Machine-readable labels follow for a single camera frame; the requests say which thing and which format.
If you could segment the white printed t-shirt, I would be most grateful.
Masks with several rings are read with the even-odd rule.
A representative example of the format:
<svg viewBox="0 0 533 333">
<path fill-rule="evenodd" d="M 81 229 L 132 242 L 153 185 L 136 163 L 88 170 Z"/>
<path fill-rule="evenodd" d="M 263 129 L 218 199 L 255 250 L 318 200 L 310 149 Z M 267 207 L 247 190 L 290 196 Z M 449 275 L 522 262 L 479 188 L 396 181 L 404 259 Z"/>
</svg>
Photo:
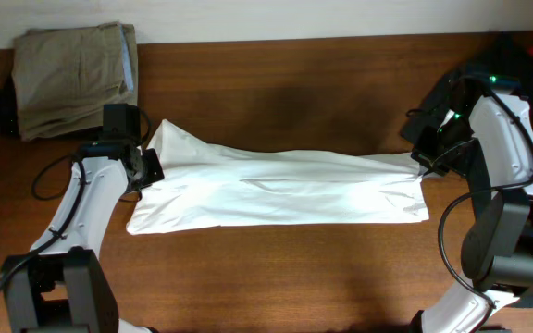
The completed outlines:
<svg viewBox="0 0 533 333">
<path fill-rule="evenodd" d="M 149 145 L 165 177 L 143 190 L 127 224 L 131 235 L 429 218 L 409 154 L 258 153 L 204 142 L 167 120 Z"/>
</svg>

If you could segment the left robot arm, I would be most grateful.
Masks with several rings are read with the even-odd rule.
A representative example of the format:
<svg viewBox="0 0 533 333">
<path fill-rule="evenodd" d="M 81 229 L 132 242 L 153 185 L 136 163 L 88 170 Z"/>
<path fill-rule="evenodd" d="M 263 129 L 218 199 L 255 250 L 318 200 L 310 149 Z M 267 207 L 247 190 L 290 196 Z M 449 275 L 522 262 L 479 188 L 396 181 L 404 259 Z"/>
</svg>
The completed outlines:
<svg viewBox="0 0 533 333">
<path fill-rule="evenodd" d="M 141 332 L 121 318 L 99 262 L 115 206 L 163 179 L 155 149 L 144 148 L 149 117 L 128 104 L 105 105 L 97 140 L 67 155 L 68 185 L 42 236 L 1 266 L 0 298 L 13 332 Z"/>
</svg>

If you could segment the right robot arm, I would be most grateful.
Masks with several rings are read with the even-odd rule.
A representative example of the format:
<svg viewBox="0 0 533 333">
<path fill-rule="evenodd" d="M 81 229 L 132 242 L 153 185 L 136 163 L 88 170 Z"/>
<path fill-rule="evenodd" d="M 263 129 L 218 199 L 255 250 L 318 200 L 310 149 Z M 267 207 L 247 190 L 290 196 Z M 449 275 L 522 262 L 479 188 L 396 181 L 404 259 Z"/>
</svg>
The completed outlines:
<svg viewBox="0 0 533 333">
<path fill-rule="evenodd" d="M 533 297 L 533 89 L 518 78 L 464 74 L 410 112 L 403 136 L 427 173 L 453 172 L 473 206 L 452 286 L 412 332 L 478 332 Z"/>
</svg>

